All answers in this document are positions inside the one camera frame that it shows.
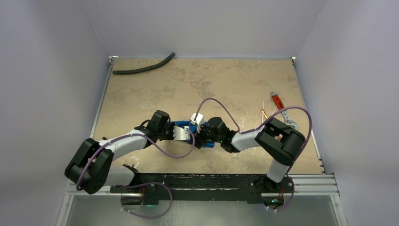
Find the blue cloth napkin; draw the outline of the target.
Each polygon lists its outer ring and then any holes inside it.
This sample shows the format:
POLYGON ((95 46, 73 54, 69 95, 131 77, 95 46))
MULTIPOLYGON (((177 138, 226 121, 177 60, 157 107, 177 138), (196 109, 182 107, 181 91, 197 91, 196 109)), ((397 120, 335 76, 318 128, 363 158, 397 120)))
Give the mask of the blue cloth napkin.
POLYGON ((166 140, 176 140, 188 144, 194 143, 197 149, 215 147, 215 142, 213 141, 202 141, 199 137, 197 126, 192 125, 189 121, 168 122, 165 136, 166 140))

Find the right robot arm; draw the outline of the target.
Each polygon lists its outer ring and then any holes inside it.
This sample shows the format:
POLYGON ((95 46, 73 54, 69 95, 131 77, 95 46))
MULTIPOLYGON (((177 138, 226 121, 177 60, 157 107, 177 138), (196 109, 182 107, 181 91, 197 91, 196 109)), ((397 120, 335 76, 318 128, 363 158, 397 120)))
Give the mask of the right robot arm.
POLYGON ((209 142, 219 143, 229 153, 263 148, 273 158, 264 179, 265 188, 271 192, 282 187, 283 177, 295 163, 305 143, 302 133, 275 118, 259 129, 244 133, 229 129, 220 117, 212 117, 200 125, 194 136, 198 149, 209 142))

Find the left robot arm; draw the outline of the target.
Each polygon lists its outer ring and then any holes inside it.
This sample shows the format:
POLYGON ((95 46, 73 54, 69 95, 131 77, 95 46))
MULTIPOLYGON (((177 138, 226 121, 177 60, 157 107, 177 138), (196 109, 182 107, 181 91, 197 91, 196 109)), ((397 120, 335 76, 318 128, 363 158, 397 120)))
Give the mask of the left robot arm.
POLYGON ((114 160, 155 145, 159 140, 172 140, 175 125, 168 113, 157 110, 149 120, 119 137, 102 141, 87 138, 67 165, 64 175, 79 191, 94 194, 112 184, 110 172, 114 160))

